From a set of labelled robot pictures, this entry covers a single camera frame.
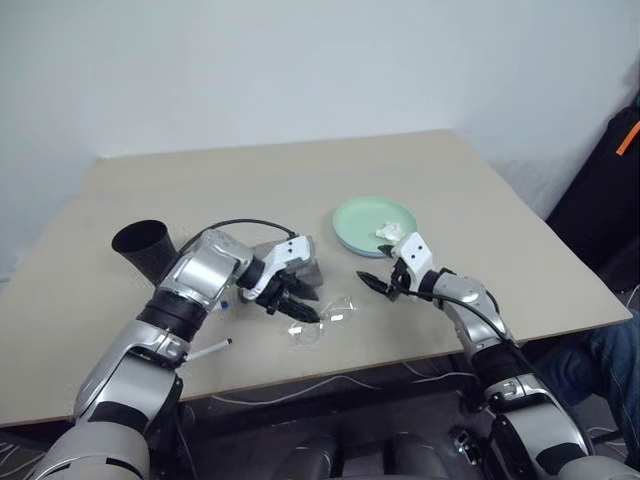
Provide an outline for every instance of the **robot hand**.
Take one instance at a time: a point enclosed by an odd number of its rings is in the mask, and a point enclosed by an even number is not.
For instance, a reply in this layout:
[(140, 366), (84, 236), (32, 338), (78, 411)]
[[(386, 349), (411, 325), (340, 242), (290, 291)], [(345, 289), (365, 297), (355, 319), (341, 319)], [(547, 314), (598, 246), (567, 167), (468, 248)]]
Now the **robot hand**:
[(176, 252), (166, 226), (146, 220), (121, 230), (112, 247), (156, 286), (153, 298), (85, 380), (74, 406), (75, 426), (49, 450), (33, 479), (146, 480), (144, 434), (179, 400), (182, 380), (175, 369), (226, 289), (237, 285), (268, 314), (320, 320), (294, 298), (317, 299), (291, 273), (314, 260), (309, 237), (291, 232), (260, 260), (249, 247), (210, 228)]
[(387, 284), (367, 272), (358, 276), (395, 301), (400, 294), (433, 302), (453, 322), (467, 361), (490, 408), (492, 449), (509, 479), (609, 480), (640, 474), (617, 461), (589, 456), (589, 439), (524, 358), (500, 317), (493, 296), (478, 280), (437, 270), (418, 233), (394, 247), (379, 247), (396, 261)]

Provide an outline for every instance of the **jeans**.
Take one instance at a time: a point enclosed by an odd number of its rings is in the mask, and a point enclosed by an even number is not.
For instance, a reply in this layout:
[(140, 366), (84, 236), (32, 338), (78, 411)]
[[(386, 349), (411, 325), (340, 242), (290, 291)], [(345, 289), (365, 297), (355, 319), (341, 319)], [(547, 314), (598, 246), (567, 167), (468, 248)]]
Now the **jeans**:
[(640, 312), (618, 325), (568, 339), (538, 363), (544, 382), (570, 405), (591, 394), (604, 397), (640, 469)]

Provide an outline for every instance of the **table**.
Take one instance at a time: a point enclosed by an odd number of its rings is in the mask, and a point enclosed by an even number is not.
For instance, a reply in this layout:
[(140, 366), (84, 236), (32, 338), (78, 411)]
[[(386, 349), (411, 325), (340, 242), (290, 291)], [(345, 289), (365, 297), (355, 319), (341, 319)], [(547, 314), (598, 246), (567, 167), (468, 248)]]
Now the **table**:
[[(358, 309), (315, 343), (297, 345), (287, 333), (291, 319), (234, 303), (205, 322), (193, 349), (226, 337), (233, 345), (180, 369), (183, 398), (460, 350), (451, 323), (430, 304), (391, 303), (356, 277), (385, 277), (391, 267), (335, 238), (332, 212), (356, 195), (384, 195), (413, 210), (436, 262), (481, 279), (517, 339), (630, 317), (452, 131), (99, 160), (0, 297), (0, 424), (72, 412), (85, 376), (152, 294), (110, 249), (115, 232), (145, 218), (164, 221), (176, 244), (238, 217), (311, 234), (325, 280), (320, 306), (350, 295)], [(278, 238), (264, 227), (227, 231), (247, 244)]]

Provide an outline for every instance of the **green plate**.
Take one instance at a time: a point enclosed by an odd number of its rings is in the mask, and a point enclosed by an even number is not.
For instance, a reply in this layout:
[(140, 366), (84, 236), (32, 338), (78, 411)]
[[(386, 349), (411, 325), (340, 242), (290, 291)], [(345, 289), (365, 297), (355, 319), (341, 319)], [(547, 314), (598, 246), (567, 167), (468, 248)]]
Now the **green plate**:
[(391, 242), (376, 237), (376, 230), (387, 222), (399, 223), (405, 234), (418, 230), (416, 218), (408, 209), (384, 197), (355, 197), (333, 214), (333, 229), (340, 243), (365, 257), (384, 257), (378, 245)]

